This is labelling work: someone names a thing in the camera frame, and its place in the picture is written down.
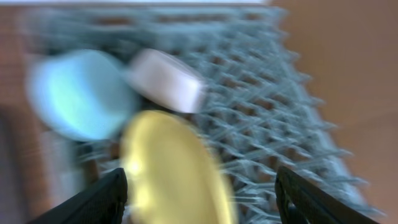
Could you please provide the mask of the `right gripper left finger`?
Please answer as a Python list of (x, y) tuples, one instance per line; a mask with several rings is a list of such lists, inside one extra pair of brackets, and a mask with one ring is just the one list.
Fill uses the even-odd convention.
[(121, 224), (126, 202), (127, 179), (119, 167), (29, 223)]

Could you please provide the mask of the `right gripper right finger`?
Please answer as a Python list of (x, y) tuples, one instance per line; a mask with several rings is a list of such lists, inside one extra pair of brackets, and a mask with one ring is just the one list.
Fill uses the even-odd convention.
[(275, 194), (282, 224), (377, 224), (285, 166), (278, 168)]

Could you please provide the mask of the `yellow plate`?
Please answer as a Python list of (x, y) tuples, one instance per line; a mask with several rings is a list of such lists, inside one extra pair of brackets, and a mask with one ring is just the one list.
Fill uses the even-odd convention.
[(238, 222), (220, 160), (184, 119), (141, 111), (126, 126), (120, 153), (133, 223)]

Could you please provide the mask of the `light blue bowl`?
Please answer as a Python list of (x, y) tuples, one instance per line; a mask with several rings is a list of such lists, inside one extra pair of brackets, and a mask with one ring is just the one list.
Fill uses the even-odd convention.
[(34, 63), (26, 89), (36, 115), (76, 141), (111, 139), (139, 110), (123, 64), (99, 50), (74, 50)]

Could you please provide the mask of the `white bowl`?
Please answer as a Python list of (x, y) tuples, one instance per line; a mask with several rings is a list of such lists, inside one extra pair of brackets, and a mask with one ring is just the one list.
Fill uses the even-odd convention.
[(198, 113), (206, 95), (205, 78), (173, 55), (141, 50), (124, 76), (142, 96), (179, 113)]

